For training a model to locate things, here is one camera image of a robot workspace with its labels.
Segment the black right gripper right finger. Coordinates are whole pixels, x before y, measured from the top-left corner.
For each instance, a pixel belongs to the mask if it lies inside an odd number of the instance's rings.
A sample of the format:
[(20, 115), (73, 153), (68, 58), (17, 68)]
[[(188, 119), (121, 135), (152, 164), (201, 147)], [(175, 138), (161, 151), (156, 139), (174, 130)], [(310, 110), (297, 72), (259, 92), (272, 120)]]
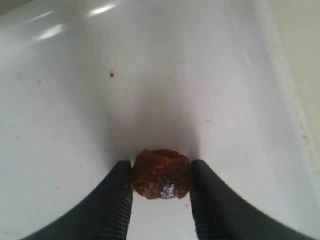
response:
[(200, 240), (308, 240), (241, 198), (205, 163), (191, 163), (190, 200)]

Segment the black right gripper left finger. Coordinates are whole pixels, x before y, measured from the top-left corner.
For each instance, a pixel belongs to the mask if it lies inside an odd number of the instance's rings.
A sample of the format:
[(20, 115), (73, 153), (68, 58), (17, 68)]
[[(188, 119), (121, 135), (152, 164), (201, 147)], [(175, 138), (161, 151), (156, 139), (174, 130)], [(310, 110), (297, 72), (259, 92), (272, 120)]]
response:
[(27, 239), (125, 240), (133, 206), (131, 170), (129, 161), (119, 161), (76, 207)]

